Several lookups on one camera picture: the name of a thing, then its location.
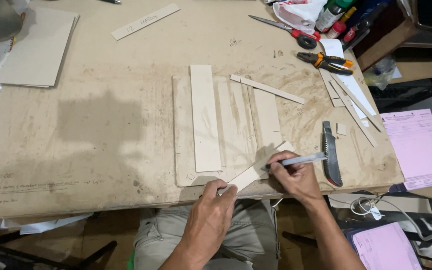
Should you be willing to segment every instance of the hand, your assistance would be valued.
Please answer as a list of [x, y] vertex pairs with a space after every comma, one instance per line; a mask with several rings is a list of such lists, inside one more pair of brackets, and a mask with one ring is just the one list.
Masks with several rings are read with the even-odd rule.
[[300, 155], [288, 150], [274, 154], [267, 162], [271, 164], [270, 172], [286, 191], [304, 206], [308, 207], [313, 202], [324, 200], [312, 163], [292, 164], [285, 168], [278, 162], [295, 157]]
[[206, 184], [204, 192], [191, 207], [180, 245], [189, 252], [195, 265], [204, 265], [216, 254], [230, 228], [238, 188], [235, 185], [221, 196], [219, 188], [228, 184], [217, 179]]

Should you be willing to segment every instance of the white plastic bag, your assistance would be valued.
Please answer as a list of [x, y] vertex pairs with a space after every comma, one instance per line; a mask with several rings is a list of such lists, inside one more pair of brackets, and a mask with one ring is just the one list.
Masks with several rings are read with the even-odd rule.
[[273, 10], [276, 16], [290, 27], [312, 35], [315, 32], [316, 20], [326, 2], [327, 0], [288, 0], [274, 3]]

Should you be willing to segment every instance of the green bottle cap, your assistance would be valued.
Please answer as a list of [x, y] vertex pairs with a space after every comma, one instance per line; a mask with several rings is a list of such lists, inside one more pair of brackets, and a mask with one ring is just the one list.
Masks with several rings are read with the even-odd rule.
[[342, 8], [347, 8], [353, 3], [353, 0], [336, 0], [336, 4]]

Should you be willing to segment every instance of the white cable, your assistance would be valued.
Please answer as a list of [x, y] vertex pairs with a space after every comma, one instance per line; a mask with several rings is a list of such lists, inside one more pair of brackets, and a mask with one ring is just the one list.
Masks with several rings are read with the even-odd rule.
[[276, 207], [276, 205], [279, 205], [279, 203], [280, 203], [282, 200], [283, 200], [283, 198], [279, 199], [279, 201], [278, 201], [275, 205], [273, 205], [273, 208]]
[[379, 199], [379, 198], [366, 198], [366, 197], [361, 197], [361, 198], [359, 198], [359, 199], [357, 199], [357, 200], [354, 200], [354, 201], [351, 203], [351, 205], [349, 206], [349, 208], [351, 209], [351, 211], [352, 211], [353, 213], [355, 213], [355, 214], [357, 214], [357, 215], [360, 215], [360, 216], [364, 216], [364, 215], [367, 215], [367, 214], [370, 214], [370, 213], [371, 213], [371, 209], [367, 210], [367, 212], [364, 213], [364, 214], [363, 214], [363, 213], [356, 213], [356, 211], [355, 211], [355, 209], [354, 209], [354, 205], [355, 205], [356, 203], [358, 203], [358, 204], [361, 206], [361, 201], [362, 201], [362, 200], [368, 200], [368, 201], [371, 201], [371, 200], [378, 200], [378, 201], [383, 201], [383, 202], [385, 202], [385, 203], [389, 203], [390, 205], [392, 205], [392, 206], [394, 206], [396, 209], [398, 209], [401, 213], [403, 213], [403, 214], [406, 216], [406, 218], [411, 222], [411, 224], [413, 224], [414, 228], [416, 229], [417, 235], [421, 238], [421, 240], [423, 240], [423, 241], [428, 241], [428, 240], [431, 240], [431, 239], [432, 239], [432, 234], [429, 235], [429, 236], [424, 237], [423, 234], [421, 233], [421, 229], [418, 227], [418, 225], [416, 224], [416, 222], [414, 222], [414, 220], [413, 220], [410, 216], [408, 216], [408, 214], [407, 214], [405, 211], [401, 210], [398, 206], [394, 205], [392, 202], [389, 202], [389, 201], [387, 201], [387, 200], [383, 200], [383, 199]]

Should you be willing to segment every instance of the pliers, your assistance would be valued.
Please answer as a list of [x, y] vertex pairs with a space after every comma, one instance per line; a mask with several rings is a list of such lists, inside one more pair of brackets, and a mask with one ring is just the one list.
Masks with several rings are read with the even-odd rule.
[[344, 67], [351, 67], [354, 64], [353, 61], [337, 56], [327, 56], [324, 54], [324, 52], [320, 52], [318, 54], [311, 52], [298, 52], [296, 57], [306, 63], [313, 64], [315, 68], [322, 68], [339, 75], [351, 76], [354, 73], [354, 70], [352, 69], [341, 68], [339, 66], [333, 65], [337, 64]]

